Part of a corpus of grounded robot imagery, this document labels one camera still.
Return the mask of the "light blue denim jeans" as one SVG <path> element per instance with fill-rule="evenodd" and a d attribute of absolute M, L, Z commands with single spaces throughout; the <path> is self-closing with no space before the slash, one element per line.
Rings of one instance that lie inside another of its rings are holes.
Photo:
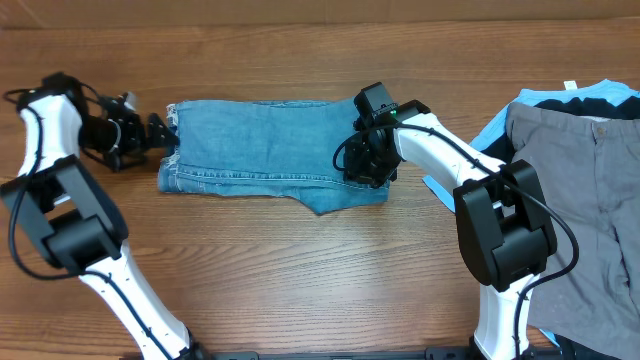
<path fill-rule="evenodd" d="M 157 186 L 165 193 L 289 197 L 317 215 L 384 203 L 387 185 L 349 181 L 333 166 L 357 116 L 350 98 L 170 104 L 168 126 L 179 143 L 162 159 Z"/>

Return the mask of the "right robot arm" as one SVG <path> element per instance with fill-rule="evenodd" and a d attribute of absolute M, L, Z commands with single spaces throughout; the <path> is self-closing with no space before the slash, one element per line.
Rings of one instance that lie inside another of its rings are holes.
<path fill-rule="evenodd" d="M 363 88 L 354 105 L 355 133 L 336 150 L 335 168 L 345 179 L 373 188 L 395 180 L 403 161 L 431 176 L 453 199 L 459 250 L 480 284 L 470 357 L 532 358 L 525 289 L 557 250 L 534 168 L 472 148 L 421 102 L 394 102 L 382 83 Z"/>

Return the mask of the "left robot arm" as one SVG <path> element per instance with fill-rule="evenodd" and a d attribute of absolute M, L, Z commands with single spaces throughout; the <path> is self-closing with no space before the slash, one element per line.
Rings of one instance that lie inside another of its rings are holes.
<path fill-rule="evenodd" d="M 103 96 L 63 72 L 43 78 L 38 87 L 9 90 L 3 98 L 26 128 L 18 176 L 1 186 L 15 264 L 41 281 L 82 281 L 124 325 L 143 359 L 208 358 L 140 271 L 121 212 L 80 161 L 87 155 L 118 172 L 144 164 L 150 149 L 178 145 L 178 137 L 157 114 L 142 122 L 132 93 Z M 24 264 L 15 242 L 18 229 L 55 274 Z"/>

